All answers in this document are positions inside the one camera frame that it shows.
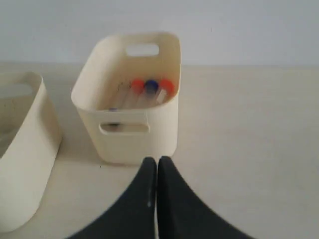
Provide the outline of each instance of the blue cap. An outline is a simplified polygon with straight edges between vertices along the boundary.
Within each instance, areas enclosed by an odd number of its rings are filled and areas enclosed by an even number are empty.
[[[159,84],[157,83],[156,80],[150,79],[145,82],[144,88],[146,90],[146,93],[155,94],[156,91],[158,91],[159,89]]]

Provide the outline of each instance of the wall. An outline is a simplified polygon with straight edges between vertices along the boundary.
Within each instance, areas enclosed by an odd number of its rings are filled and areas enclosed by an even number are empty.
[[[183,64],[319,64],[318,0],[2,0],[0,61],[84,62],[116,32],[178,34]]]

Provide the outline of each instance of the test tube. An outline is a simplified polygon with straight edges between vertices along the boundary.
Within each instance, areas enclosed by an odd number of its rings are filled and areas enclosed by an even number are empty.
[[[150,106],[156,106],[164,103],[173,93],[174,84],[169,79],[162,79],[159,83],[159,90],[157,91]]]
[[[113,96],[113,100],[111,102],[111,107],[109,108],[109,110],[115,111],[117,109],[122,108],[122,105],[124,103],[127,93],[129,92],[129,89],[129,86],[123,83],[119,85],[118,90],[115,92],[115,95]]]
[[[142,79],[134,79],[131,83],[130,90],[126,95],[125,101],[123,103],[123,109],[131,109],[136,105],[136,102],[143,92],[144,81]]]
[[[136,108],[149,107],[152,100],[154,100],[154,96],[156,95],[158,88],[159,84],[155,80],[147,80],[144,84],[144,90],[140,94],[136,103]]]

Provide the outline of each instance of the white plastic storage bin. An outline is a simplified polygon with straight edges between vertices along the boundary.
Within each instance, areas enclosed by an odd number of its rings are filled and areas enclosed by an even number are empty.
[[[61,142],[42,77],[0,74],[0,233],[36,212]]]
[[[158,52],[143,55],[149,46]],[[142,49],[142,55],[131,49]],[[147,109],[109,111],[120,83],[133,78],[169,78],[175,86],[171,99]],[[115,35],[93,49],[72,91],[72,101],[99,153],[107,162],[139,164],[146,156],[172,156],[177,145],[180,44],[170,33]],[[116,130],[111,124],[120,123]]]

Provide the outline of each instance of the cream storage basket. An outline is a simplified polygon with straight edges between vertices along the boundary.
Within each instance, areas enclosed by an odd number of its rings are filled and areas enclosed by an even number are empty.
[[[61,142],[42,77],[0,74],[0,233],[38,209]]]
[[[158,53],[130,55],[129,47],[155,45]],[[120,83],[133,78],[169,78],[171,99],[147,109],[109,111],[107,105]],[[180,44],[170,33],[115,35],[93,49],[72,91],[72,101],[102,159],[139,164],[146,156],[172,156],[177,145]],[[122,130],[109,130],[120,123]]]

